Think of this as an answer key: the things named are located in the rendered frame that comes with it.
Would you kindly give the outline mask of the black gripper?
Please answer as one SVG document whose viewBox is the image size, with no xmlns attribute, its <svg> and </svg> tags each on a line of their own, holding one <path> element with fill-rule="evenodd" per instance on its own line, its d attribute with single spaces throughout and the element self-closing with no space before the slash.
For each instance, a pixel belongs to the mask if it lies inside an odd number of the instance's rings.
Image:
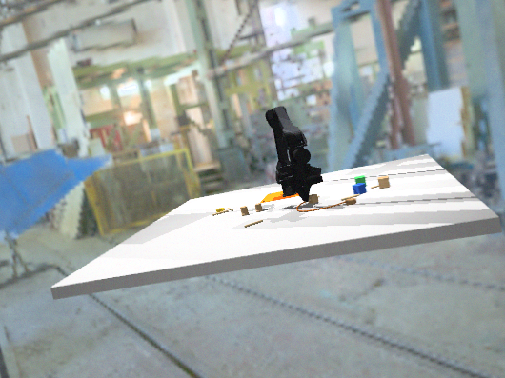
<svg viewBox="0 0 505 378">
<path fill-rule="evenodd" d="M 321 175 L 308 174 L 307 166 L 309 164 L 291 164 L 289 167 L 293 171 L 293 176 L 283 178 L 283 186 L 293 183 L 292 188 L 297 192 L 305 202 L 309 201 L 310 188 L 314 184 L 323 182 Z"/>
</svg>

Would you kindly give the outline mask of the blue cube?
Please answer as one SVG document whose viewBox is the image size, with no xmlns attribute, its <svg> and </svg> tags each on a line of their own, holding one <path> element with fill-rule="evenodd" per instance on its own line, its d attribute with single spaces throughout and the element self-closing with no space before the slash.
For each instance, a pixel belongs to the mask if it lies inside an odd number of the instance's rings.
<svg viewBox="0 0 505 378">
<path fill-rule="evenodd" d="M 358 183 L 358 184 L 352 185 L 352 188 L 353 188 L 353 194 L 362 194 L 362 193 L 367 192 L 364 183 Z"/>
</svg>

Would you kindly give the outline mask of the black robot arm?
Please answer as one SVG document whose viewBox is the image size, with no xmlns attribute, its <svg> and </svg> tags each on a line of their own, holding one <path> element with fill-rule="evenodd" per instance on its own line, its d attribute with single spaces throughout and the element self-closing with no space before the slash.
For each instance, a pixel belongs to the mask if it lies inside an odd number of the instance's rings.
<svg viewBox="0 0 505 378">
<path fill-rule="evenodd" d="M 283 197 L 296 195 L 297 192 L 292 188 L 293 183 L 283 186 L 283 178 L 293 176 L 293 171 L 289 168 L 291 164 L 306 164 L 311 159 L 311 154 L 307 149 L 307 140 L 300 131 L 294 126 L 287 115 L 285 107 L 276 107 L 266 112 L 266 120 L 273 128 L 274 140 L 276 144 L 278 162 L 276 165 L 276 182 L 281 184 Z M 290 161 L 287 150 L 289 151 Z M 321 175 L 321 168 L 307 166 L 310 176 Z"/>
</svg>

